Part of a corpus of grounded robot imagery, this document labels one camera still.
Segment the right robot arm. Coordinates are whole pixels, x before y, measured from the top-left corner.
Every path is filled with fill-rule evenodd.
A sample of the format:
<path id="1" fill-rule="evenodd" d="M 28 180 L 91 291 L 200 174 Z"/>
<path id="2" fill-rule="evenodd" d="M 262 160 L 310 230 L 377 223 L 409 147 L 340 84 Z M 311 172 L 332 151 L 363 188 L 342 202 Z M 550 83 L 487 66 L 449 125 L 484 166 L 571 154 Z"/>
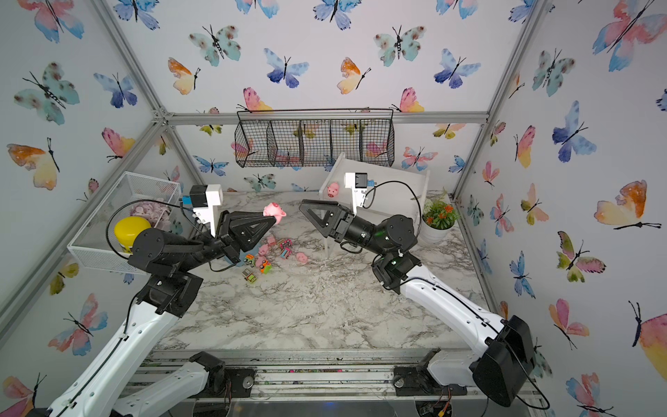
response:
<path id="1" fill-rule="evenodd" d="M 483 309 L 437 278 L 410 251 L 417 243 L 411 218 L 392 215 L 373 224 L 340 203 L 319 200 L 302 201 L 300 211 L 324 237 L 374 253 L 373 274 L 383 288 L 419 304 L 472 350 L 475 357 L 461 374 L 446 369 L 440 354 L 434 354 L 427 374 L 435 382 L 460 385 L 471 378 L 490 401 L 505 408 L 519 398 L 535 367 L 528 324 Z"/>

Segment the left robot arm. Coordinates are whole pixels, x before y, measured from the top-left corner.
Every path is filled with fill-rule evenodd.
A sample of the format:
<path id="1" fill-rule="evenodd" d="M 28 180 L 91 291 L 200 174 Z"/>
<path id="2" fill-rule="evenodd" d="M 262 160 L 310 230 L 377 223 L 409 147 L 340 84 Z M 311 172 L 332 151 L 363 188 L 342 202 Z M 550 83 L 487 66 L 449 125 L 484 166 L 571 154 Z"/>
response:
<path id="1" fill-rule="evenodd" d="M 222 212 L 222 235 L 188 239 L 161 229 L 142 231 L 128 263 L 150 275 L 131 298 L 123 324 L 94 361 L 47 408 L 29 416 L 160 416 L 189 397 L 208 392 L 232 397 L 224 361 L 205 352 L 191 356 L 177 371 L 139 392 L 121 396 L 154 346 L 190 309 L 203 278 L 196 269 L 223 257 L 241 262 L 277 223 L 262 212 Z"/>

